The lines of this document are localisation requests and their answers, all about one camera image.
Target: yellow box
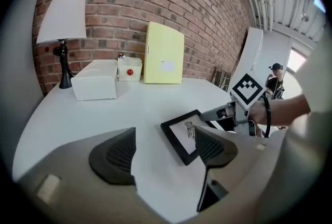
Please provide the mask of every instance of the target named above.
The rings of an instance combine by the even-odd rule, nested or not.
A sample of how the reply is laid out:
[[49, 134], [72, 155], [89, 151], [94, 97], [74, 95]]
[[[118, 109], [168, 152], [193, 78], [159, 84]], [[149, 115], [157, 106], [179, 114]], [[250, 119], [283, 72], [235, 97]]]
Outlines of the yellow box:
[[150, 22], [147, 30], [144, 83], [181, 83], [185, 36]]

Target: human hand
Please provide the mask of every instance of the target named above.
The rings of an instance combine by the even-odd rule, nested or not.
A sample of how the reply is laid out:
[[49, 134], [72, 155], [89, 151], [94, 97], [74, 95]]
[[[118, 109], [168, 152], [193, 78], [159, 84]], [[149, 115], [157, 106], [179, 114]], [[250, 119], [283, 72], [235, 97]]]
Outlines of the human hand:
[[254, 121], [256, 124], [266, 123], [267, 116], [263, 102], [257, 101], [250, 107], [249, 120]]

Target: window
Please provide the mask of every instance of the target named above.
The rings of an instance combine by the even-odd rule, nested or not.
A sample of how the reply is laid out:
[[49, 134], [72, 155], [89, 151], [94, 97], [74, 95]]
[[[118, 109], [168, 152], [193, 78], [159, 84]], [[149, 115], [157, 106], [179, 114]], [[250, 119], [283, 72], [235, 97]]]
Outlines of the window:
[[283, 99], [290, 99], [291, 97], [298, 96], [302, 93], [302, 88], [295, 79], [294, 73], [297, 72], [307, 60], [294, 50], [291, 50], [290, 52], [291, 53], [287, 64], [287, 71], [284, 76], [283, 86], [285, 88], [285, 91], [282, 95]]
[[294, 50], [291, 50], [290, 52], [287, 67], [292, 71], [297, 72], [307, 59]]
[[316, 6], [318, 6], [318, 8], [319, 8], [322, 12], [324, 12], [324, 13], [326, 12], [322, 0], [314, 0], [314, 4], [315, 4]]

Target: white table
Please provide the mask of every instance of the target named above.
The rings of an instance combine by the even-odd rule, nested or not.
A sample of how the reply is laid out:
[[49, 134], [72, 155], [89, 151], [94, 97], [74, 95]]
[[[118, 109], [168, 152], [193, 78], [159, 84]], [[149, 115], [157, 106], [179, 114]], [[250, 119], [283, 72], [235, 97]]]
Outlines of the white table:
[[101, 133], [136, 127], [132, 162], [138, 194], [170, 222], [196, 215], [204, 182], [200, 158], [189, 166], [168, 142], [160, 124], [198, 109], [230, 101], [228, 93], [202, 79], [184, 78], [180, 85], [117, 82], [116, 100], [77, 101], [72, 88], [58, 86], [33, 113], [18, 143], [15, 181], [55, 148]]

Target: white wall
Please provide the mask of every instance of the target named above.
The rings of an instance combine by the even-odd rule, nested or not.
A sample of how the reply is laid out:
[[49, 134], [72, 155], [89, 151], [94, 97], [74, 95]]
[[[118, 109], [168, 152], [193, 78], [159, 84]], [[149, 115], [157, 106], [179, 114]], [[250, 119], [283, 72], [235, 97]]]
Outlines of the white wall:
[[254, 70], [255, 77], [265, 82], [268, 75], [272, 73], [269, 66], [274, 63], [283, 65], [286, 72], [291, 47], [289, 36], [276, 31], [264, 31], [263, 45]]

